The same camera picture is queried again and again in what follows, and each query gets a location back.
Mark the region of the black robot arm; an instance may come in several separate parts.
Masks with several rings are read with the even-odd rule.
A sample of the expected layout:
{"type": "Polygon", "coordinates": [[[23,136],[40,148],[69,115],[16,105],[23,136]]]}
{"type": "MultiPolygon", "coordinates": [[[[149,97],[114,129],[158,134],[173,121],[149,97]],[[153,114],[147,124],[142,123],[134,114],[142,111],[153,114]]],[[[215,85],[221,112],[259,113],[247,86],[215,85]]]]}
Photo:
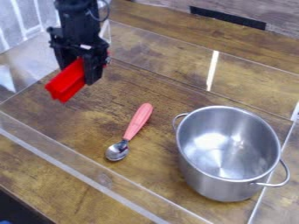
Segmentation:
{"type": "Polygon", "coordinates": [[[85,81],[93,85],[103,74],[109,63],[110,43],[99,36],[101,18],[98,0],[55,0],[61,27],[50,27],[50,46],[54,49],[61,69],[78,59],[83,59],[85,81]]]}

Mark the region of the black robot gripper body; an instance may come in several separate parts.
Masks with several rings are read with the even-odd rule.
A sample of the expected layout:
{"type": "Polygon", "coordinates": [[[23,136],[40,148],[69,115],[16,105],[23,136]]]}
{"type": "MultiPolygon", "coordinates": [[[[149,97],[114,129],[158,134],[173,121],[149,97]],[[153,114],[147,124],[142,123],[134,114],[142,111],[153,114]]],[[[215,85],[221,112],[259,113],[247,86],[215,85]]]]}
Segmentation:
{"type": "Polygon", "coordinates": [[[61,12],[61,27],[50,27],[51,48],[73,46],[79,48],[79,57],[89,53],[102,53],[109,50],[109,43],[99,37],[99,21],[87,11],[61,12]]]}

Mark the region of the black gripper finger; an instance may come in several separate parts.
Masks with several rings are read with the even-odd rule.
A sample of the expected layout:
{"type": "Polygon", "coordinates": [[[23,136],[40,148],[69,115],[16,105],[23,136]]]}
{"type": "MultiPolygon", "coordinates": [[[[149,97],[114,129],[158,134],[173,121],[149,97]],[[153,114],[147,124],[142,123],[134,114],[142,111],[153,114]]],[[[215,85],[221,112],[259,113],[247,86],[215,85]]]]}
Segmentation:
{"type": "Polygon", "coordinates": [[[102,78],[107,58],[107,51],[83,55],[85,81],[87,85],[93,85],[102,78]]]}
{"type": "Polygon", "coordinates": [[[57,45],[54,52],[61,69],[65,69],[79,57],[79,48],[75,45],[57,45]]]}

